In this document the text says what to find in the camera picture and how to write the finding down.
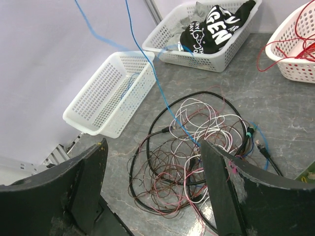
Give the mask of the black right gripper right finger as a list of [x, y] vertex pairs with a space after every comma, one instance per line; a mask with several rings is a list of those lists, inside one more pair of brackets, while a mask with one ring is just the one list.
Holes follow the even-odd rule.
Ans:
[[220, 236], [313, 236], [315, 185], [278, 176], [200, 143]]

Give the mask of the yellow-blurred right gripper left finger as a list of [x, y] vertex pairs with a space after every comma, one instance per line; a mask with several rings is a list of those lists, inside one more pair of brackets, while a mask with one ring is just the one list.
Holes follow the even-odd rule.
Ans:
[[91, 234], [108, 156], [106, 139], [47, 170], [0, 187], [2, 236]]

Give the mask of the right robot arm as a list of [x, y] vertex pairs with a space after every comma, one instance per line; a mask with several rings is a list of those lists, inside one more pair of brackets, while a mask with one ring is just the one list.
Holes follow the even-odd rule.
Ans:
[[[39, 174], [0, 187], [3, 236], [129, 236], [100, 191], [106, 140]], [[315, 186], [239, 160], [206, 141], [201, 158], [220, 236], [312, 236]]]

